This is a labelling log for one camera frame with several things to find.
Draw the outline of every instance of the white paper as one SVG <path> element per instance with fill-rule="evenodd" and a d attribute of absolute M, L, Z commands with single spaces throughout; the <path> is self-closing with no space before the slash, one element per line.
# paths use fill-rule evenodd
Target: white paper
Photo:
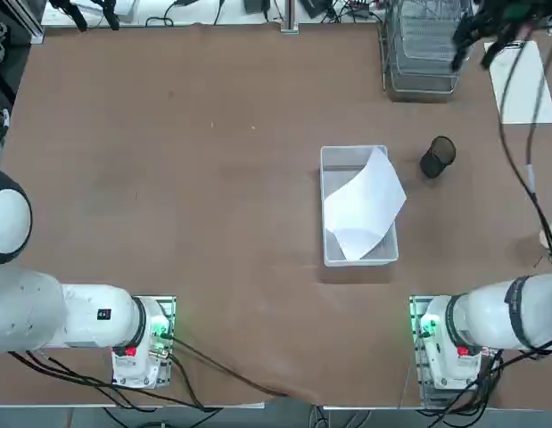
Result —
<path fill-rule="evenodd" d="M 487 51 L 491 43 L 485 43 Z M 507 76 L 521 47 L 508 47 L 498 53 L 490 66 L 491 83 L 496 103 L 501 105 Z M 506 105 L 500 113 L 502 123 L 531 123 L 537 91 L 543 76 L 540 50 L 535 42 L 527 42 L 507 90 Z M 552 123 L 552 100 L 547 81 L 543 89 L 536 123 Z"/>
<path fill-rule="evenodd" d="M 375 148 L 361 172 L 325 198 L 325 228 L 346 260 L 359 260 L 381 242 L 406 199 L 388 158 Z"/>

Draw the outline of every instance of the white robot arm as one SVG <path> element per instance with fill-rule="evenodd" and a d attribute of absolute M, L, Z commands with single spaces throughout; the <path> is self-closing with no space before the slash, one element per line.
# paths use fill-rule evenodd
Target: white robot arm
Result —
<path fill-rule="evenodd" d="M 552 274 L 437 296 L 420 334 L 434 386 L 463 389 L 480 371 L 482 347 L 531 350 L 552 340 Z"/>
<path fill-rule="evenodd" d="M 169 379 L 170 343 L 160 337 L 169 329 L 153 298 L 0 266 L 0 352 L 111 347 L 115 383 L 155 388 Z"/>

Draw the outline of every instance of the metal mounting plate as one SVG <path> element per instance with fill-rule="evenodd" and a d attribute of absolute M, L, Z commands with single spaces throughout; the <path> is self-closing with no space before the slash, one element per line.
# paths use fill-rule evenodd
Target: metal mounting plate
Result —
<path fill-rule="evenodd" d="M 165 317 L 169 320 L 169 334 L 171 336 L 175 335 L 175 322 L 177 319 L 177 297 L 176 296 L 167 296 L 167 295 L 155 295 L 155 296 L 137 296 L 137 297 L 149 297 L 155 299 L 157 303 L 162 308 L 162 311 L 165 314 Z M 165 351 L 169 354 L 172 354 L 172 344 L 165 347 Z M 157 378 L 157 388 L 170 385 L 170 375 L 172 372 L 172 363 L 170 359 L 161 361 L 161 368 L 159 369 L 159 374 Z"/>
<path fill-rule="evenodd" d="M 414 359 L 416 363 L 416 379 L 420 387 L 420 400 L 424 408 L 444 408 L 455 397 L 454 390 L 439 390 L 434 388 L 434 382 L 430 373 L 430 365 L 422 340 L 418 337 L 420 332 L 420 318 L 428 309 L 428 304 L 434 296 L 410 296 L 408 305 L 410 308 L 410 323 L 412 339 L 415 344 Z"/>

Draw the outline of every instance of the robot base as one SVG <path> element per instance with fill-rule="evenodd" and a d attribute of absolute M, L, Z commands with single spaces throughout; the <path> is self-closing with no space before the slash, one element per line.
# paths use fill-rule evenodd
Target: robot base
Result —
<path fill-rule="evenodd" d="M 446 326 L 449 301 L 450 296 L 432 299 L 420 318 L 420 340 L 428 357 L 434 388 L 462 390 L 480 372 L 482 353 L 469 355 L 468 349 L 458 349 L 449 338 Z"/>
<path fill-rule="evenodd" d="M 153 389 L 170 384 L 172 342 L 160 333 L 173 335 L 177 298 L 174 296 L 137 296 L 146 312 L 144 337 L 139 346 L 126 355 L 111 351 L 112 382 L 130 388 Z"/>

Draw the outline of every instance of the white spherical robot part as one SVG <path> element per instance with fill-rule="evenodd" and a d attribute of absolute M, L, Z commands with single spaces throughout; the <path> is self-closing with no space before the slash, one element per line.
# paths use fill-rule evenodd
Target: white spherical robot part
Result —
<path fill-rule="evenodd" d="M 32 209 L 21 187 L 0 171 L 0 265 L 14 259 L 28 242 Z"/>

